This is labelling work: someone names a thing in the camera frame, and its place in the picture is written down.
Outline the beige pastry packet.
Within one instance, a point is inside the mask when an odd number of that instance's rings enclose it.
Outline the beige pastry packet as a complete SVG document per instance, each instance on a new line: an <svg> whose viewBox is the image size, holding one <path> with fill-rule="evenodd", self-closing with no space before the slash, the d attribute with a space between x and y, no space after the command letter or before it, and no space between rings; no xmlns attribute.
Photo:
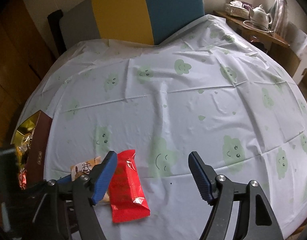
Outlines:
<svg viewBox="0 0 307 240"><path fill-rule="evenodd" d="M93 159L89 159L87 161L83 161L81 163L77 163L75 165L72 165L70 167L70 176L71 180L75 181L79 177L83 175L90 176L90 172L92 172L94 166L101 164L102 159L100 156L95 157ZM93 187L93 193L94 196L92 197L92 200L94 204L109 204L110 198L107 190L102 191L100 188L100 184L96 180L92 180L92 187Z"/></svg>

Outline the large red snack packet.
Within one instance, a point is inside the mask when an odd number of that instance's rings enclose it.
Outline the large red snack packet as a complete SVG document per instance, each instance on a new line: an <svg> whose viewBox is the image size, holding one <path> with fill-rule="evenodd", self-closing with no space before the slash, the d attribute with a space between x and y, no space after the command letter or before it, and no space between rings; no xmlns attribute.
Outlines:
<svg viewBox="0 0 307 240"><path fill-rule="evenodd" d="M130 222L150 215L134 159L135 154L135 150L117 154L117 168L108 188L114 223Z"/></svg>

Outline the clear orange snack packet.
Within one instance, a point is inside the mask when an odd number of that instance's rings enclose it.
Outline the clear orange snack packet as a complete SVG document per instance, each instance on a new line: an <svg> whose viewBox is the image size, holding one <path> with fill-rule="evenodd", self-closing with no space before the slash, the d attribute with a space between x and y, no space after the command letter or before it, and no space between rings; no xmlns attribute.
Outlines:
<svg viewBox="0 0 307 240"><path fill-rule="evenodd" d="M25 135L21 134L20 141L15 143L17 156L20 160L22 160L22 158L24 158L24 156L29 153L34 131L35 129L32 129Z"/></svg>

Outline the red white round-logo packet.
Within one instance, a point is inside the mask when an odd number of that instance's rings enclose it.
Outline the red white round-logo packet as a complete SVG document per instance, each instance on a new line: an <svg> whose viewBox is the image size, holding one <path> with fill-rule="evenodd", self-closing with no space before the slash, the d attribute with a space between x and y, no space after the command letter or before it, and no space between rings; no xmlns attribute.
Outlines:
<svg viewBox="0 0 307 240"><path fill-rule="evenodd" d="M26 174L27 174L26 169L22 168L18 175L19 186L22 190L25 190L27 187Z"/></svg>

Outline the gold and brown gift box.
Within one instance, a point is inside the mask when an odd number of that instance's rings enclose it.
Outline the gold and brown gift box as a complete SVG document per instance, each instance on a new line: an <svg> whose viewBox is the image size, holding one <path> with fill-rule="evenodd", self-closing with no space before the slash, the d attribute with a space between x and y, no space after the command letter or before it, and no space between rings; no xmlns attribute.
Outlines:
<svg viewBox="0 0 307 240"><path fill-rule="evenodd" d="M15 143L20 141L21 134L25 135L30 130L35 129L29 153L26 154L22 160L20 160L16 151L18 175L22 168L25 168L27 171L26 189L43 180L45 154L52 121L53 119L46 115L43 111L37 111L16 129L16 133L12 141L14 146Z"/></svg>

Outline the light blue patterned tablecloth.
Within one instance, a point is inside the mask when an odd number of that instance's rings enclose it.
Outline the light blue patterned tablecloth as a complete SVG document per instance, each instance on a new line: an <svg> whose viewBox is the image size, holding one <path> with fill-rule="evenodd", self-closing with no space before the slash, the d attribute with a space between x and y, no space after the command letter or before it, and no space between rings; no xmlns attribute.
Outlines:
<svg viewBox="0 0 307 240"><path fill-rule="evenodd" d="M108 151L135 150L147 218L115 224L107 239L198 239L211 207L188 167L196 151L232 181L256 180L284 237L307 217L307 102L290 75L218 17L206 15L162 46L80 42L26 102L53 120L45 179Z"/></svg>

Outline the black chair back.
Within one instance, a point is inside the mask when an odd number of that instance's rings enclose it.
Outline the black chair back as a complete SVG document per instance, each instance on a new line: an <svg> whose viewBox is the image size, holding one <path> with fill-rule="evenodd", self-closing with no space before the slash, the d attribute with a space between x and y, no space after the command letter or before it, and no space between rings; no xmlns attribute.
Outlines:
<svg viewBox="0 0 307 240"><path fill-rule="evenodd" d="M60 56L67 50L60 28L60 19L62 17L63 11L61 9L56 10L47 16L49 28L53 36L57 52Z"/></svg>

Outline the wooden side table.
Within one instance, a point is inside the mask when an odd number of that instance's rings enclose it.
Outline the wooden side table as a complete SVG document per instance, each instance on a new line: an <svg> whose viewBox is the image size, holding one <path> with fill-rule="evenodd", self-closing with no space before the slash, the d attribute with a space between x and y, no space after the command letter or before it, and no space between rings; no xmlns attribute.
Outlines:
<svg viewBox="0 0 307 240"><path fill-rule="evenodd" d="M287 72L293 77L300 65L300 59L290 48L290 44L276 33L266 33L261 30L252 29L243 24L243 20L237 17L228 15L224 11L213 11L214 15L226 19L227 24L236 29L236 32L245 40L251 42L256 39L259 44L268 47L267 54L278 62Z"/></svg>

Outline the white cardboard box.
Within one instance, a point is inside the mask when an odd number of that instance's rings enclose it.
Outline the white cardboard box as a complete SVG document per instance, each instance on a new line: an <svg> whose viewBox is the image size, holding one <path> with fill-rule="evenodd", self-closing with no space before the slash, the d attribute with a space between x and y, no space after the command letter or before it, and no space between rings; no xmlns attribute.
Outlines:
<svg viewBox="0 0 307 240"><path fill-rule="evenodd" d="M288 22L285 38L290 45L290 49L300 61L294 74L290 74L294 82L299 84L307 72L307 34L292 22Z"/></svg>

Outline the grey yellow blue sofa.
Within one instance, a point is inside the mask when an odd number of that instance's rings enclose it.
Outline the grey yellow blue sofa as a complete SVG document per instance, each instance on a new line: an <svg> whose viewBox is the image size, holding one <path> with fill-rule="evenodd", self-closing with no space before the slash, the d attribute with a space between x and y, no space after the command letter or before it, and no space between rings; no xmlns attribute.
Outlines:
<svg viewBox="0 0 307 240"><path fill-rule="evenodd" d="M60 30L66 48L98 38L158 45L204 14L203 0L85 0Z"/></svg>

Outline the white teapot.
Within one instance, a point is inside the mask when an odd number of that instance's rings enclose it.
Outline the white teapot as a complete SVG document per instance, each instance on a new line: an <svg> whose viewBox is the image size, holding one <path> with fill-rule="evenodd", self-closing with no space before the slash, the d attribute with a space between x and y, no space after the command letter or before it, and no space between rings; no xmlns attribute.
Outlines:
<svg viewBox="0 0 307 240"><path fill-rule="evenodd" d="M255 8L249 7L249 17L251 23L262 30L268 30L272 23L271 14L264 10L262 4Z"/></svg>

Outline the right side curtain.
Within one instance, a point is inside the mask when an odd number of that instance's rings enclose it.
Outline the right side curtain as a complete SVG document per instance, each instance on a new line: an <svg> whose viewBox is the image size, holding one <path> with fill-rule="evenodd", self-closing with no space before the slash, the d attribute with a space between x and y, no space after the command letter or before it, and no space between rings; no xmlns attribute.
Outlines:
<svg viewBox="0 0 307 240"><path fill-rule="evenodd" d="M286 0L275 0L272 6L271 29L281 37L285 37L288 25L288 3Z"/></svg>

